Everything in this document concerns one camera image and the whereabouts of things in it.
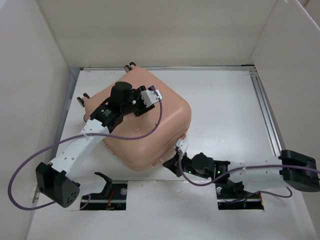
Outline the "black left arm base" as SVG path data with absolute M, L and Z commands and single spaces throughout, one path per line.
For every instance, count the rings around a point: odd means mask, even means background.
M 116 181 L 106 195 L 91 193 L 90 200 L 88 195 L 82 196 L 79 209 L 81 211 L 125 211 L 127 193 L 128 182 Z

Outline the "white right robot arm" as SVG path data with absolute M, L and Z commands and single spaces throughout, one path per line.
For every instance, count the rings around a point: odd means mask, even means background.
M 282 150 L 279 156 L 259 161 L 214 160 L 204 153 L 189 158 L 176 149 L 174 157 L 163 163 L 177 177 L 187 174 L 211 179 L 207 185 L 231 185 L 232 193 L 243 197 L 266 189 L 292 187 L 300 192 L 320 190 L 316 160 L 292 150 Z

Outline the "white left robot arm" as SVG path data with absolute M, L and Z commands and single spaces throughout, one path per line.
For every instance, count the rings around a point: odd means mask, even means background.
M 72 137 L 64 152 L 49 163 L 41 162 L 36 167 L 40 192 L 63 208 L 72 205 L 78 195 L 95 193 L 100 198 L 107 198 L 112 191 L 109 179 L 96 172 L 92 182 L 80 183 L 75 180 L 78 169 L 104 138 L 114 137 L 112 131 L 126 115 L 139 117 L 161 101 L 162 96 L 154 86 L 134 89 L 128 82 L 116 82 L 110 96 L 90 114 L 80 134 Z

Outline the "pink hard-shell suitcase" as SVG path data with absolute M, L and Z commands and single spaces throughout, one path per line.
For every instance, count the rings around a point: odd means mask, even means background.
M 124 67 L 126 73 L 119 79 L 132 90 L 148 90 L 154 87 L 161 96 L 142 115 L 130 113 L 103 142 L 124 164 L 134 171 L 145 171 L 156 166 L 176 144 L 184 138 L 191 120 L 189 103 L 150 71 L 131 62 Z

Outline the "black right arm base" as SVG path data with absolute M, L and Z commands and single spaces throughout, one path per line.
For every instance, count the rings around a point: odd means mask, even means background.
M 264 210 L 261 195 L 245 191 L 242 183 L 216 183 L 215 188 L 219 210 Z

